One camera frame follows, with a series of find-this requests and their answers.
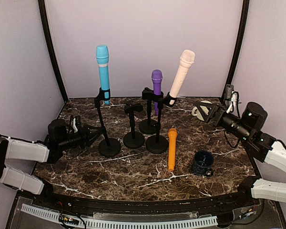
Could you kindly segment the black stand of blue microphone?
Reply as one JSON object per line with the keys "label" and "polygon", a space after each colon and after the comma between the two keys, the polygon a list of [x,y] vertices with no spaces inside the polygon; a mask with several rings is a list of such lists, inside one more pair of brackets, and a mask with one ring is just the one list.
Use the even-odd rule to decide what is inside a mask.
{"label": "black stand of blue microphone", "polygon": [[105,98],[106,92],[110,94],[110,89],[103,90],[102,88],[100,88],[98,95],[94,98],[95,108],[97,109],[99,120],[101,123],[101,133],[104,136],[104,140],[102,140],[98,145],[98,151],[104,157],[113,157],[120,152],[121,144],[117,139],[108,137],[107,129],[103,122],[100,101],[109,101],[109,98]]}

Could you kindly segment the orange microphone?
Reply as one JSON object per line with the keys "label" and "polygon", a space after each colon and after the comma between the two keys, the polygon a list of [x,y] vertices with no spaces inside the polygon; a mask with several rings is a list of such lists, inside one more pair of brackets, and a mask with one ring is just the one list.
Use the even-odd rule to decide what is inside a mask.
{"label": "orange microphone", "polygon": [[168,151],[168,170],[174,171],[175,159],[176,159],[176,140],[177,140],[177,130],[171,128],[168,132],[169,137],[169,151]]}

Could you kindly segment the black stand of orange microphone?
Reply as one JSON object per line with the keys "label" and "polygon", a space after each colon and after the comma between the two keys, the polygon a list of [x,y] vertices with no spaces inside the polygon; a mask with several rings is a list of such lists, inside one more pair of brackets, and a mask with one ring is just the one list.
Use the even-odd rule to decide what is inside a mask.
{"label": "black stand of orange microphone", "polygon": [[137,104],[126,104],[124,106],[124,112],[129,115],[130,120],[130,128],[131,131],[128,132],[124,138],[123,143],[127,148],[130,149],[138,149],[140,148],[145,141],[144,136],[135,130],[135,120],[134,120],[134,112],[143,111],[143,105],[140,103]]}

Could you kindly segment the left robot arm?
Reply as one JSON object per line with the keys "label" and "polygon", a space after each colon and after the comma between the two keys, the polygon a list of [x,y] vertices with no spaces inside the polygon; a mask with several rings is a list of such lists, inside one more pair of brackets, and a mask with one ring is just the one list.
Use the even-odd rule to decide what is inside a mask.
{"label": "left robot arm", "polygon": [[89,147],[104,128],[82,124],[80,117],[67,124],[63,119],[55,119],[48,125],[48,135],[44,141],[27,141],[0,134],[0,183],[39,195],[39,200],[47,208],[58,204],[55,194],[45,189],[45,182],[5,164],[7,159],[28,160],[40,163],[56,163],[65,150]]}

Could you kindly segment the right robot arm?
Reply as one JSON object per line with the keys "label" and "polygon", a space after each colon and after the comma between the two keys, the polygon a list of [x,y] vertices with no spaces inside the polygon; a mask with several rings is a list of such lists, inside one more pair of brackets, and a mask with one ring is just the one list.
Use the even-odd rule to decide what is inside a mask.
{"label": "right robot arm", "polygon": [[[204,122],[222,127],[237,137],[249,156],[286,172],[286,145],[281,140],[262,132],[267,112],[261,105],[249,102],[241,117],[227,112],[223,106],[216,104],[197,102],[195,106]],[[286,183],[249,176],[237,189],[234,203],[238,207],[244,207],[252,198],[286,203]]]}

